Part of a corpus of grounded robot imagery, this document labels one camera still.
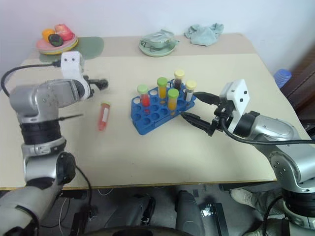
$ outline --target beige table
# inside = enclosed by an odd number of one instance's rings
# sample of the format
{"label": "beige table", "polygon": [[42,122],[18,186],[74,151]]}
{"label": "beige table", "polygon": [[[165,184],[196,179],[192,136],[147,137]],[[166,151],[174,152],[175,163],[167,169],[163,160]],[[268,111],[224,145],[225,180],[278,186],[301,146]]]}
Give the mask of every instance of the beige table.
{"label": "beige table", "polygon": [[[222,35],[210,47],[191,45],[179,37],[175,51],[163,58],[143,55],[137,48],[138,37],[105,38],[100,57],[87,60],[85,74],[93,79],[107,78],[109,88],[89,100],[60,110],[60,114],[83,113],[81,118],[61,122],[77,165],[92,186],[166,185],[175,183],[232,183],[275,180],[267,159],[254,147],[239,143],[221,132],[213,137],[181,117],[141,136],[130,119],[130,101],[140,83],[156,86],[160,76],[173,78],[182,68],[186,79],[197,81],[197,91],[219,94],[227,82],[245,79],[251,97],[248,111],[287,120],[297,127],[302,138],[309,138],[294,110],[277,88],[273,77],[240,34]],[[23,64],[39,63],[33,53]],[[61,78],[58,68],[36,68],[16,72],[9,90],[19,84],[42,83]],[[97,130],[102,101],[112,103],[108,127]],[[215,106],[196,101],[190,112],[209,121]],[[0,187],[23,186],[20,145],[23,142],[14,111],[6,96],[0,94]],[[77,174],[67,187],[86,187]]]}

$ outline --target green placemat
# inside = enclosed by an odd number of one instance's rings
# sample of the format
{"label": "green placemat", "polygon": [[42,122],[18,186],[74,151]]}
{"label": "green placemat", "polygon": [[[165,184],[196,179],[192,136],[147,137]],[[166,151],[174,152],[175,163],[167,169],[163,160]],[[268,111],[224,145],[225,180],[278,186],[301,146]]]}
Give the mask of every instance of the green placemat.
{"label": "green placemat", "polygon": [[[77,46],[70,51],[79,51],[85,60],[98,57],[104,49],[104,40],[101,37],[80,37]],[[59,55],[39,55],[41,62],[53,62],[59,60]]]}

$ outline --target test tube rack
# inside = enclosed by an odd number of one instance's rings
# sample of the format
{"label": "test tube rack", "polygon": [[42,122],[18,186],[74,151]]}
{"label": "test tube rack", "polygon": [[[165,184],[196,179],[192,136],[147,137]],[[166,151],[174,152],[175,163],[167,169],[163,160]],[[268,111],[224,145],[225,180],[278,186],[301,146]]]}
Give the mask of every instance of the test tube rack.
{"label": "test tube rack", "polygon": [[[167,91],[174,87],[174,80],[168,82]],[[175,111],[170,111],[167,107],[167,99],[160,99],[158,97],[158,88],[155,87],[149,90],[150,106],[143,107],[140,103],[140,97],[134,97],[131,100],[131,119],[134,127],[139,134],[145,135],[150,131],[158,128],[169,120],[179,115],[179,112],[187,111],[195,105],[195,96],[192,96],[191,102],[184,100],[185,85],[182,83],[181,91],[177,99],[177,108]]]}

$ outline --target pink plate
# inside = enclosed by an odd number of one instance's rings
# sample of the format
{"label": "pink plate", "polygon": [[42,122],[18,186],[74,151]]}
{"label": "pink plate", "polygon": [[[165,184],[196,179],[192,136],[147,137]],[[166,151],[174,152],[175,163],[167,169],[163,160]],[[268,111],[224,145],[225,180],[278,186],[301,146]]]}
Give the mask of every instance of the pink plate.
{"label": "pink plate", "polygon": [[75,34],[73,34],[72,39],[64,41],[63,45],[59,47],[54,47],[50,43],[47,43],[44,39],[41,39],[37,41],[36,47],[40,52],[60,51],[66,47],[71,46],[71,44],[73,44],[76,40],[77,40],[77,37],[75,36]]}

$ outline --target test tube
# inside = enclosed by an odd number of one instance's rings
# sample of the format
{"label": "test tube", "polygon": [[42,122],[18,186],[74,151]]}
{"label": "test tube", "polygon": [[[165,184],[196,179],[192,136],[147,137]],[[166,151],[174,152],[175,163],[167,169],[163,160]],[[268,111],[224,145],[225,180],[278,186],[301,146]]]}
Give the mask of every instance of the test tube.
{"label": "test tube", "polygon": [[166,86],[167,86],[167,78],[165,77],[160,77],[157,79],[157,86],[158,86],[158,97],[160,99],[163,99],[161,101],[161,104],[165,103],[166,99]]}
{"label": "test tube", "polygon": [[179,92],[175,88],[171,88],[168,92],[168,109],[171,111],[171,116],[175,115],[175,110],[177,107],[177,98],[179,96]]}
{"label": "test tube", "polygon": [[174,75],[175,75],[174,88],[180,91],[182,87],[182,79],[185,76],[185,72],[183,70],[175,70]]}
{"label": "test tube", "polygon": [[150,98],[149,98],[149,94],[148,94],[148,86],[146,85],[139,85],[137,87],[137,91],[140,95],[140,101],[142,106],[144,106],[144,113],[145,114],[149,114],[149,106],[150,106]]}
{"label": "test tube", "polygon": [[197,86],[197,83],[195,80],[188,80],[186,82],[186,89],[185,89],[185,95],[184,95],[184,100],[186,102],[191,102],[192,94],[196,86]]}
{"label": "test tube", "polygon": [[98,119],[98,129],[104,130],[107,125],[108,115],[109,115],[110,103],[104,102],[101,104],[99,119]]}

